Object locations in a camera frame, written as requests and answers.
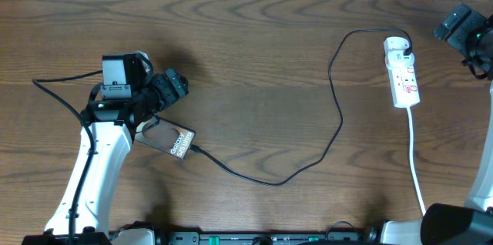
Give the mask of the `Galaxy smartphone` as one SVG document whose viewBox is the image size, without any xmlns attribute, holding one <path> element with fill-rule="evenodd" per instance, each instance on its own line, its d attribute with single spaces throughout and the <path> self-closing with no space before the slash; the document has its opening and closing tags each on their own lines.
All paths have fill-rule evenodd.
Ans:
<svg viewBox="0 0 493 245">
<path fill-rule="evenodd" d="M 138 126 L 135 141 L 184 159 L 195 135 L 196 132 L 191 129 L 155 116 Z"/>
</svg>

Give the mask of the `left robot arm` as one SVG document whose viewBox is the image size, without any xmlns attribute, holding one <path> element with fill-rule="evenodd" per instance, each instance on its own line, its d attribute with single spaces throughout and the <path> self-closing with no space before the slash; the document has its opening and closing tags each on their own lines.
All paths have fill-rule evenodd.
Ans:
<svg viewBox="0 0 493 245">
<path fill-rule="evenodd" d="M 146 53 L 104 55 L 103 77 L 78 112 L 48 90 L 82 126 L 79 153 L 68 186 L 55 214 L 40 235 L 23 244 L 166 244 L 167 235 L 152 224 L 135 222 L 109 231 L 109 213 L 119 172 L 138 128 L 188 93 L 188 81 L 174 69 L 155 73 Z"/>
</svg>

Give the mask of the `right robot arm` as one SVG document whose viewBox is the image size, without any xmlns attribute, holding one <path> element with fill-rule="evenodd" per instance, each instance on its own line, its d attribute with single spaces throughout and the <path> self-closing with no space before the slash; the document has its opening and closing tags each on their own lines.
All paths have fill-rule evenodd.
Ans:
<svg viewBox="0 0 493 245">
<path fill-rule="evenodd" d="M 461 64 L 477 80 L 492 80 L 492 18 L 484 17 L 466 4 L 459 4 L 434 30 L 463 55 Z M 419 103 L 415 82 L 415 57 L 409 38 L 389 37 L 384 41 L 394 107 L 411 111 Z M 481 162 L 463 206 L 424 204 L 414 163 L 408 153 L 411 178 L 422 217 L 407 222 L 387 221 L 377 233 L 384 244 L 490 244 L 492 242 L 492 128 L 488 127 Z"/>
</svg>

